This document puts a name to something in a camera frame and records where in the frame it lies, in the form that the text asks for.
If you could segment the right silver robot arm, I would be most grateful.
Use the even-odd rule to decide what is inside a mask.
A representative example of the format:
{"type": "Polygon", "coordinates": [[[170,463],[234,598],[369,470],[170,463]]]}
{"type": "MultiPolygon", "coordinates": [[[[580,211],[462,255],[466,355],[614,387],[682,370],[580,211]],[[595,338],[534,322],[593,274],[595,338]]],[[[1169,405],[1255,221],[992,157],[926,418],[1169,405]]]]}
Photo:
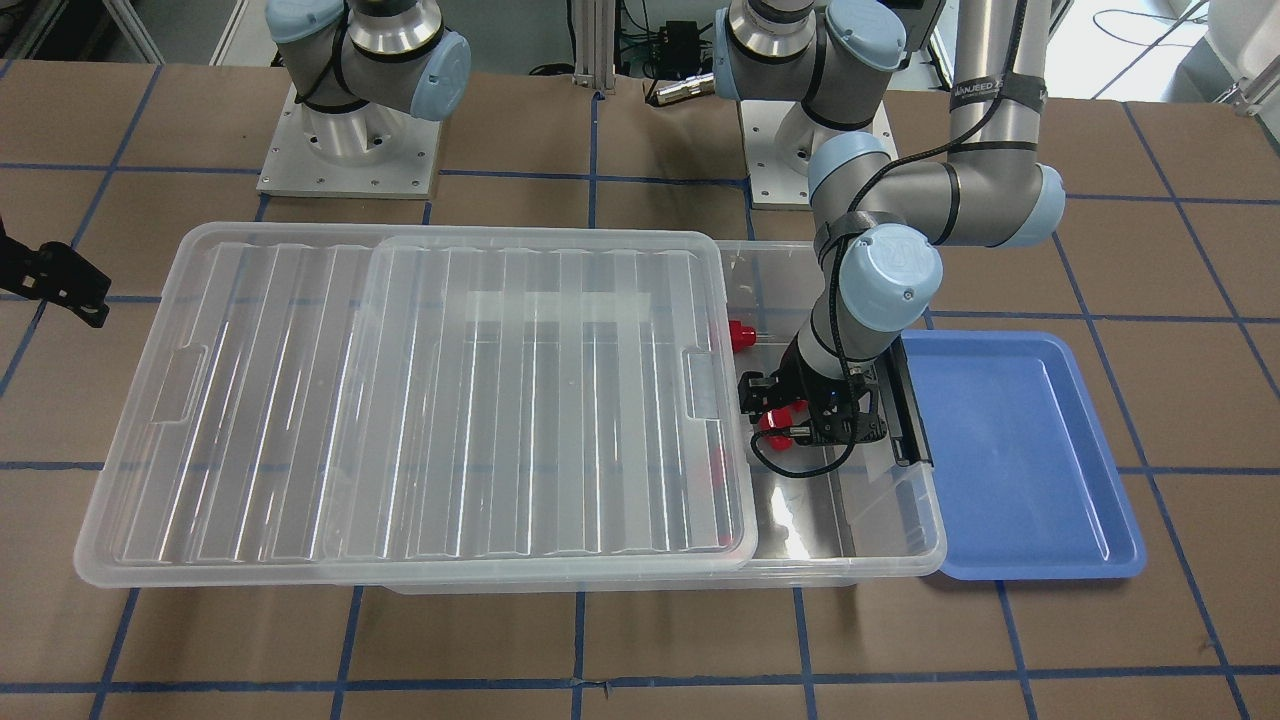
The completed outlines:
{"type": "Polygon", "coordinates": [[[434,41],[381,56],[312,35],[312,105],[357,97],[408,109],[445,90],[444,176],[430,201],[271,199],[256,188],[289,83],[284,70],[20,61],[3,77],[3,220],[19,240],[69,243],[123,304],[101,329],[60,307],[3,301],[3,464],[101,462],[180,240],[209,222],[696,231],[809,240],[808,213],[748,211],[736,113],[707,127],[570,79],[442,78],[434,41]]]}

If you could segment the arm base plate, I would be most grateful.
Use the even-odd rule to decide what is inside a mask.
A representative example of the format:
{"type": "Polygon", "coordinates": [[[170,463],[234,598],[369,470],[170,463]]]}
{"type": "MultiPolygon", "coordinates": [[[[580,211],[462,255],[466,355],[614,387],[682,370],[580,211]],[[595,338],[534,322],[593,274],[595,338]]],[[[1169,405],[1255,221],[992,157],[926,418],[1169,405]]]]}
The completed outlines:
{"type": "Polygon", "coordinates": [[[429,200],[443,129],[376,104],[315,111],[289,87],[256,188],[270,197],[429,200]]]}
{"type": "Polygon", "coordinates": [[[809,165],[820,146],[842,132],[815,123],[799,102],[745,100],[737,109],[750,209],[808,210],[809,165]]]}

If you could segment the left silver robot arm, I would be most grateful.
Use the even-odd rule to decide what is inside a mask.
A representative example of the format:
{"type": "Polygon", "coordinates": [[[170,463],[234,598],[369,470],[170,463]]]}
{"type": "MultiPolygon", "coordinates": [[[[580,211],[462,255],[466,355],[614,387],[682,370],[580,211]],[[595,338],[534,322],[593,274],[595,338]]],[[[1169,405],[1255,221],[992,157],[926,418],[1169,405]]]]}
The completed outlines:
{"type": "Polygon", "coordinates": [[[884,433],[868,373],[941,286],[940,249],[1039,243],[1065,213],[1038,159],[1047,102],[1047,1],[964,1],[937,149],[891,158],[869,127],[908,33],[878,1],[732,1],[717,12],[716,92],[787,101],[827,137],[809,154],[808,204],[824,286],[768,374],[739,384],[759,437],[855,445],[884,433]]]}

